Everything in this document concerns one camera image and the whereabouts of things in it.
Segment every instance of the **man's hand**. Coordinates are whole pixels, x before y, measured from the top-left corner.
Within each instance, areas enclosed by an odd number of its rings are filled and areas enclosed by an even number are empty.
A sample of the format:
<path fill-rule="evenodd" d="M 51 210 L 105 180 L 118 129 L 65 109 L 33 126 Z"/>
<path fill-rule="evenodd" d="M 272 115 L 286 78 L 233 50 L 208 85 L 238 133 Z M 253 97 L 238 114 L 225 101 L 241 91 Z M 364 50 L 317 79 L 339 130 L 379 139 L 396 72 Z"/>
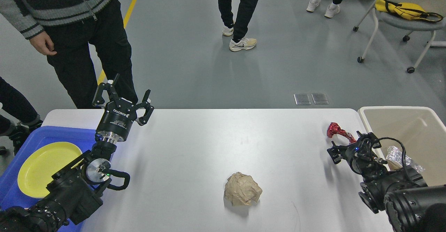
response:
<path fill-rule="evenodd" d="M 43 31 L 38 35 L 35 35 L 29 40 L 29 43 L 41 54 L 53 56 L 57 54 L 54 51 L 54 43 L 49 35 Z"/>

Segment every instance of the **rolling chair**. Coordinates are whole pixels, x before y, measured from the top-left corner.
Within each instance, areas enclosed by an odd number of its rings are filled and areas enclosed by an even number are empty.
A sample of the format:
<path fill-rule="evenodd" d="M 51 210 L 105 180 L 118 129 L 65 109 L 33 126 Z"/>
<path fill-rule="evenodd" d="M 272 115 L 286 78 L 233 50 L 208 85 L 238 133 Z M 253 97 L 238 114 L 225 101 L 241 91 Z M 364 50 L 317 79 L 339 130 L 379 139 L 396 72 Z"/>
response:
<path fill-rule="evenodd" d="M 355 27 L 353 28 L 353 31 L 357 32 L 359 29 L 359 25 L 362 23 L 362 21 L 365 19 L 365 17 L 368 15 L 368 13 L 371 11 L 372 16 L 373 16 L 373 21 L 375 23 L 375 29 L 373 31 L 373 34 L 370 37 L 370 40 L 365 48 L 365 51 L 363 53 L 362 56 L 359 56 L 357 61 L 359 63 L 363 63 L 364 59 L 366 57 L 367 51 L 370 48 L 371 43 L 373 42 L 373 39 L 375 38 L 376 32 L 378 31 L 378 22 L 379 21 L 383 21 L 393 27 L 397 27 L 400 29 L 405 29 L 408 30 L 409 32 L 403 37 L 403 41 L 407 42 L 410 40 L 409 35 L 414 32 L 414 31 L 422 31 L 422 32 L 430 32 L 431 33 L 431 38 L 429 40 L 429 42 L 427 43 L 427 45 L 425 46 L 423 52 L 421 53 L 421 55 L 419 56 L 419 58 L 417 59 L 417 61 L 415 62 L 415 65 L 412 67 L 408 67 L 407 68 L 407 72 L 408 73 L 414 73 L 415 69 L 418 67 L 418 65 L 420 64 L 421 60 L 423 59 L 424 55 L 426 54 L 426 52 L 428 51 L 430 45 L 432 44 L 434 38 L 435 38 L 435 31 L 436 30 L 440 30 L 443 27 L 445 27 L 446 25 L 446 20 L 437 22 L 437 23 L 428 23 L 428 22 L 423 22 L 423 21 L 410 21 L 410 20 L 406 20 L 404 18 L 401 17 L 397 17 L 397 16 L 393 16 L 389 13 L 385 13 L 383 11 L 377 11 L 375 8 L 375 2 L 376 0 L 373 2 L 372 5 L 370 5 L 368 11 L 365 13 L 365 15 L 362 17 L 361 21 L 355 25 Z"/>

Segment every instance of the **metal floor plate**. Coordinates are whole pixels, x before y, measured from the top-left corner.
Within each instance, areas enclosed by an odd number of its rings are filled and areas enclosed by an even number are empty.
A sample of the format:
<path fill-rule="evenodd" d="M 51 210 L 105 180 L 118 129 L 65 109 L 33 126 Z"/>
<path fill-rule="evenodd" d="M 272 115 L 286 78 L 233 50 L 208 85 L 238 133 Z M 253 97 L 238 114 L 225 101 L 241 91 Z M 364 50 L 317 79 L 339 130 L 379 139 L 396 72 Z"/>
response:
<path fill-rule="evenodd" d="M 327 96 L 325 94 L 322 93 L 314 93 L 311 94 L 314 104 L 319 105 L 319 104 L 328 104 L 328 99 Z"/>
<path fill-rule="evenodd" d="M 308 94 L 294 94 L 296 105 L 311 105 Z"/>

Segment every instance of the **sweater cuff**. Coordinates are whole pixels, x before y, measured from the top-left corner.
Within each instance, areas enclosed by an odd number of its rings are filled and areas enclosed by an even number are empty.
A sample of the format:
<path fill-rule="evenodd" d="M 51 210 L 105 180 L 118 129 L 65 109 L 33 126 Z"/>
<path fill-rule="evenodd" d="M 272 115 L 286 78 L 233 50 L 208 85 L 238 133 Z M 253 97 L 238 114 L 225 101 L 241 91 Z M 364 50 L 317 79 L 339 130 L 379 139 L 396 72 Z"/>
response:
<path fill-rule="evenodd" d="M 21 31 L 20 33 L 27 39 L 31 39 L 33 38 L 35 35 L 40 34 L 41 32 L 43 32 L 45 29 L 43 29 L 43 26 L 39 25 L 39 24 L 35 24 L 34 26 Z"/>

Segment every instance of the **yellow bag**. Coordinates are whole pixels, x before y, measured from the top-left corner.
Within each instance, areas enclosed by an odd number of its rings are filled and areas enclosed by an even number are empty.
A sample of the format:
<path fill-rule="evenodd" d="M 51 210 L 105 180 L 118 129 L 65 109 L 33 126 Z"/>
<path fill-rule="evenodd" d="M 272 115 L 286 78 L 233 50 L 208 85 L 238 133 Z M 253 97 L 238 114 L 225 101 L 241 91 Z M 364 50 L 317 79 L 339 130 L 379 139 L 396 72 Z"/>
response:
<path fill-rule="evenodd" d="M 387 13 L 395 14 L 407 20 L 437 23 L 443 19 L 443 16 L 440 14 L 426 12 L 421 6 L 413 3 L 395 3 L 388 0 L 376 0 L 375 8 L 378 11 L 385 11 Z M 428 19 L 428 17 L 434 17 L 437 19 L 431 20 Z"/>

